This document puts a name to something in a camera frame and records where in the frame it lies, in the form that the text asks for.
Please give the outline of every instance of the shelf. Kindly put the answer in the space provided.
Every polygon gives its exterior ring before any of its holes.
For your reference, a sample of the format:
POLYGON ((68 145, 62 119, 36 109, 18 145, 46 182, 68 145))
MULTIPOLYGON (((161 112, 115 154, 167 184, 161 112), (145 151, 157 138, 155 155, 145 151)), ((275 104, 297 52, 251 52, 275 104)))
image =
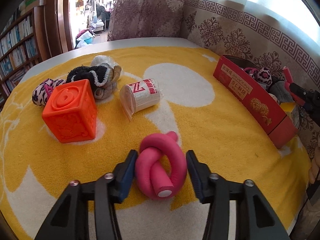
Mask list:
POLYGON ((11 49, 9 49, 1 58, 0 61, 3 60, 6 56, 8 56, 15 48, 20 46, 22 43, 24 43, 27 39, 30 39, 34 33, 29 34, 28 36, 24 37, 21 41, 19 41, 16 45, 14 45, 11 49))
POLYGON ((19 22, 21 22, 24 18, 26 18, 29 14, 31 14, 31 12, 32 12, 32 9, 29 10, 29 11, 27 11, 24 15, 21 15, 21 16, 20 16, 18 19, 16 19, 13 23, 11 23, 11 24, 9 25, 9 27, 4 31, 4 33, 1 34, 0 40, 1 40, 4 36, 6 36, 7 33, 8 33, 9 31, 11 31, 12 28, 13 28, 15 25, 17 25, 17 24, 18 24, 19 22))
POLYGON ((6 81, 8 78, 10 78, 12 75, 14 75, 18 70, 22 69, 26 64, 30 63, 31 61, 39 58, 39 55, 36 55, 30 59, 28 59, 26 62, 22 63, 19 67, 15 68, 13 71, 11 71, 8 75, 6 75, 3 80, 1 80, 0 84, 2 84, 4 81, 6 81))

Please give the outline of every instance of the red cardboard box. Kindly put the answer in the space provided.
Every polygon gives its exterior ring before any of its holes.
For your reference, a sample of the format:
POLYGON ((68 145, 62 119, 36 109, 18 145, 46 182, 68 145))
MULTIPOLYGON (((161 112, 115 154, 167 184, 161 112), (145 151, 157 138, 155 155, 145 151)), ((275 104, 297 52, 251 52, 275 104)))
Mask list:
POLYGON ((239 67, 256 68, 247 60, 223 55, 213 76, 240 100, 280 149, 297 134, 298 129, 268 92, 239 67))

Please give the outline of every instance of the wooden floor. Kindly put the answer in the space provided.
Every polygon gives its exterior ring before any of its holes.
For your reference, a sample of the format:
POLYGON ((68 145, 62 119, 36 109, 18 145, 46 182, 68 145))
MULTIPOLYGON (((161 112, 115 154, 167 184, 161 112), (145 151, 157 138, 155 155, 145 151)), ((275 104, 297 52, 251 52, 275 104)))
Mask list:
POLYGON ((92 44, 98 44, 98 43, 102 43, 102 42, 107 41, 108 30, 106 30, 105 32, 99 31, 99 32, 96 32, 95 34, 97 34, 99 36, 95 36, 95 38, 93 38, 92 44))

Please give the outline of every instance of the yellow box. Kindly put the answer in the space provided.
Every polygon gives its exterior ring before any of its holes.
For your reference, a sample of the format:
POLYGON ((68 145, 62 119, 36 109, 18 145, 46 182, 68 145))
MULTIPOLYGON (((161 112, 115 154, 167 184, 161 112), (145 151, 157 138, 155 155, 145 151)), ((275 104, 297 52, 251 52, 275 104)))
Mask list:
POLYGON ((289 116, 291 122, 295 126, 295 128, 299 129, 300 127, 300 116, 299 116, 299 108, 296 103, 281 103, 280 107, 282 110, 289 116))

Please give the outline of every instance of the person's hand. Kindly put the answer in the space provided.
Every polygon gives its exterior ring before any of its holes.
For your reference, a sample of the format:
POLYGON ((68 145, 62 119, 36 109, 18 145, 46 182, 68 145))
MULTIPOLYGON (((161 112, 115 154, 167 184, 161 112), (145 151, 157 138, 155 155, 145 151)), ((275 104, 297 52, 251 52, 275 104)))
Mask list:
POLYGON ((311 168, 309 169, 309 182, 313 184, 316 181, 316 177, 319 172, 320 167, 320 143, 318 138, 318 145, 315 149, 315 157, 311 161, 311 168))

